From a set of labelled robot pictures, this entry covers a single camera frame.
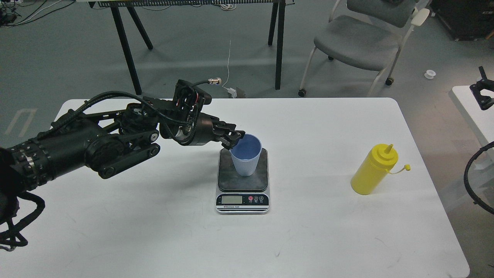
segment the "gray chair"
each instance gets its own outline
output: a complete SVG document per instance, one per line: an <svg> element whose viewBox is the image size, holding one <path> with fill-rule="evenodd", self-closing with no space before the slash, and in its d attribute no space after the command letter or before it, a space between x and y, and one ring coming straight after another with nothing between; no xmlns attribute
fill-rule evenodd
<svg viewBox="0 0 494 278"><path fill-rule="evenodd" d="M330 61L336 59L357 68L378 71L367 96L371 95L377 81L391 64L386 85L393 84L391 74L405 42L414 26L422 25L429 15L428 9L419 11L415 7L416 1L418 0L347 0L346 6L349 10L375 17L398 28L405 27L411 19L410 28L402 37L347 15L341 15L333 20L334 12L341 2L337 0L331 10L329 23L314 38L315 46L305 67L298 95L307 94L304 88L305 78L316 49L324 52Z"/></svg>

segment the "digital scale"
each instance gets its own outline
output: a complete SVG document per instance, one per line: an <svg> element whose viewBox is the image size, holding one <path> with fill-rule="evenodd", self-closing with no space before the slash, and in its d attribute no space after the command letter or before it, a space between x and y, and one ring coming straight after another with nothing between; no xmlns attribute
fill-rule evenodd
<svg viewBox="0 0 494 278"><path fill-rule="evenodd" d="M219 153L216 210L221 214L264 214L269 210L268 152L261 150L254 174L240 176L230 151Z"/></svg>

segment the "blue cup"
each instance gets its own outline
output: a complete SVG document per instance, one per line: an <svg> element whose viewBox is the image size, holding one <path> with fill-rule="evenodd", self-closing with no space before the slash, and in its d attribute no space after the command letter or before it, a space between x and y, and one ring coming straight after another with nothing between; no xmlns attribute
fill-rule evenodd
<svg viewBox="0 0 494 278"><path fill-rule="evenodd" d="M261 150L261 141L252 134L245 134L230 150L233 165L239 175L247 177L254 174Z"/></svg>

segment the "chair backrest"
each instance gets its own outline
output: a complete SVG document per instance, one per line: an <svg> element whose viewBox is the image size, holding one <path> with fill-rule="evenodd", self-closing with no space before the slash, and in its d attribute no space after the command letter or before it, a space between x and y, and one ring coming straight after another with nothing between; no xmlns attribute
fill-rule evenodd
<svg viewBox="0 0 494 278"><path fill-rule="evenodd" d="M378 18L396 27L406 25L415 8L416 0L403 0L399 4L387 0L347 0L349 10Z"/></svg>

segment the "cup rim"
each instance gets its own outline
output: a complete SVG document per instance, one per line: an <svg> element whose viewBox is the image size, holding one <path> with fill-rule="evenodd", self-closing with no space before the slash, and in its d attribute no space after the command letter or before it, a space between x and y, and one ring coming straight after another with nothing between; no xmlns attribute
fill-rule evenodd
<svg viewBox="0 0 494 278"><path fill-rule="evenodd" d="M257 154L253 157L253 158L249 158L249 159L240 159L240 158L237 158L234 154L232 154L232 149L229 149L229 150L228 150L228 151L230 152L230 154L231 154L231 155L233 155L233 156L235 156L235 158L236 158L237 160L240 160L240 161L243 161L243 162L248 162L248 161L252 161L252 160L254 160L254 159L255 159L256 157L258 157L258 156L261 154L261 152L262 152L262 142L261 142L261 140L259 140L259 138L257 138L255 135L252 135L252 134L249 134L249 133L246 133L246 134L244 135L244 138L245 138L245 136L247 136L247 135L249 135L249 136L252 136L252 137L256 138L256 140L259 142L259 145L261 146L261 148L259 149L259 152L258 152L258 153L257 153Z"/></svg>

